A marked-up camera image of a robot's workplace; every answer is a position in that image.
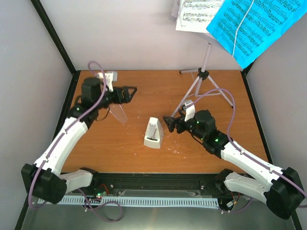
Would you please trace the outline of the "clear plastic metronome cover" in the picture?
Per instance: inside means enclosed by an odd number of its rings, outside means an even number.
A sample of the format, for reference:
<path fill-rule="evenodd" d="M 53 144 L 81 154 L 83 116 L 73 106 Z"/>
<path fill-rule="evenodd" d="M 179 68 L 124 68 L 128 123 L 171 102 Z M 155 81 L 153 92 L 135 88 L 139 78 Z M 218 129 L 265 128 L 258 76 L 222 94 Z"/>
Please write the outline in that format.
<path fill-rule="evenodd" d="M 127 116 L 120 104 L 112 104 L 110 112 L 120 123 L 125 124 L 127 122 Z"/>

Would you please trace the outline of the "white metronome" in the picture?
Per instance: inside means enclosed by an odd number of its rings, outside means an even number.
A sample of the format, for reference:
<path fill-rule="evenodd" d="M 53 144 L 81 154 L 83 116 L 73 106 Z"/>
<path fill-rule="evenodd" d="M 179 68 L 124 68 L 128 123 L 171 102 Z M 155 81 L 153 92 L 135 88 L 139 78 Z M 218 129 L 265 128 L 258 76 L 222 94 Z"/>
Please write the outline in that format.
<path fill-rule="evenodd" d="M 163 141 L 164 130 L 161 122 L 156 117 L 150 117 L 144 135 L 144 146 L 152 149 L 160 149 Z"/>

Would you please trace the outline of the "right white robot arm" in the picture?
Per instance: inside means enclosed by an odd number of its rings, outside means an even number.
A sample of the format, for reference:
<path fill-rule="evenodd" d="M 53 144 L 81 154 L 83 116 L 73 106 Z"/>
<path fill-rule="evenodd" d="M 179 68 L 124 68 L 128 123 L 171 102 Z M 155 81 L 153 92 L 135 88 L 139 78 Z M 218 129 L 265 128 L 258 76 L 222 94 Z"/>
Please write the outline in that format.
<path fill-rule="evenodd" d="M 244 177 L 225 171 L 223 184 L 227 190 L 265 203 L 273 214 L 282 219 L 289 219 L 306 198 L 296 170 L 280 168 L 248 152 L 216 128 L 215 119 L 208 110 L 200 110 L 193 115 L 181 113 L 177 118 L 164 116 L 163 120 L 170 132 L 189 132 L 207 152 L 249 174 L 249 177 Z"/>

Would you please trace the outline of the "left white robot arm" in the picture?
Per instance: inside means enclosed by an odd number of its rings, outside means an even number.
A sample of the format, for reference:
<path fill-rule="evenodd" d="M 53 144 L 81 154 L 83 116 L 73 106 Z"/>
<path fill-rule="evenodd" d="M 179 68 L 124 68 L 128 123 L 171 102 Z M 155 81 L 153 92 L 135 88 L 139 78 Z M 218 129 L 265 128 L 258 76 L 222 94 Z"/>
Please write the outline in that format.
<path fill-rule="evenodd" d="M 110 109 L 113 104 L 131 102 L 137 91 L 134 86 L 113 87 L 110 80 L 86 78 L 63 126 L 47 150 L 33 163 L 22 167 L 21 175 L 28 193 L 52 204 L 59 203 L 69 192 L 79 188 L 96 192 L 100 181 L 97 171 L 83 167 L 75 172 L 62 174 L 62 167 L 80 138 L 89 130 L 100 109 Z"/>

